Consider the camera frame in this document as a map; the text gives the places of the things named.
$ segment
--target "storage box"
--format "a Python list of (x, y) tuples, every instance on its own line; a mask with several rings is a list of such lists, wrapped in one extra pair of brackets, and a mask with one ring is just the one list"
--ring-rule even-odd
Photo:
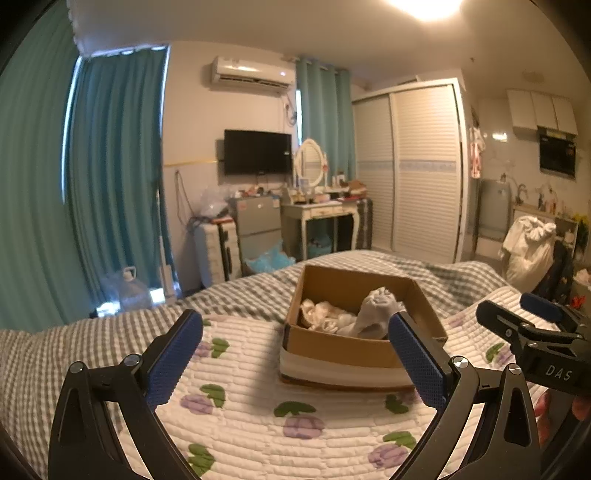
[(280, 353), (287, 382), (338, 390), (397, 390), (413, 383), (388, 340), (364, 340), (301, 326), (300, 304), (328, 301), (359, 313), (370, 291), (386, 287), (428, 334), (444, 345), (446, 332), (417, 283), (405, 277), (306, 265), (291, 299)]

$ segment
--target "human hand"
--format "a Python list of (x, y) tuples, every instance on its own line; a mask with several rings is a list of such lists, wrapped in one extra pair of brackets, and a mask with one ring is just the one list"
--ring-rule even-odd
[[(538, 417), (538, 437), (540, 445), (543, 445), (550, 436), (550, 390), (547, 390), (535, 405), (534, 413)], [(583, 421), (591, 417), (591, 397), (575, 397), (573, 400), (573, 415), (577, 420)]]

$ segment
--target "white suitcase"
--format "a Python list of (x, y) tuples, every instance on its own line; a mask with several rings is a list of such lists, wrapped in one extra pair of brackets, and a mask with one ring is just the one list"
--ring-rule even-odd
[(201, 283), (205, 288), (242, 276), (234, 222), (195, 223), (193, 238)]
[(234, 222), (220, 223), (219, 236), (222, 248), (222, 262), (226, 281), (236, 280), (242, 276), (240, 247)]

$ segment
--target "wardrobe door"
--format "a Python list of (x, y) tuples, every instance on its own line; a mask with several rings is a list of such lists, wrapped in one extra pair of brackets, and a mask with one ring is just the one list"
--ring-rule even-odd
[(394, 152), (388, 95), (353, 104), (357, 177), (374, 203), (372, 246), (392, 249)]
[(462, 153), (451, 85), (390, 94), (394, 126), (393, 250), (453, 263), (458, 239)]

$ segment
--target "black tv screen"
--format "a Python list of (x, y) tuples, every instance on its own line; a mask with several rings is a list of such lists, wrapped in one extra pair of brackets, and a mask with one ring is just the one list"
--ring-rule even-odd
[(226, 130), (226, 175), (291, 173), (291, 135), (250, 130)]

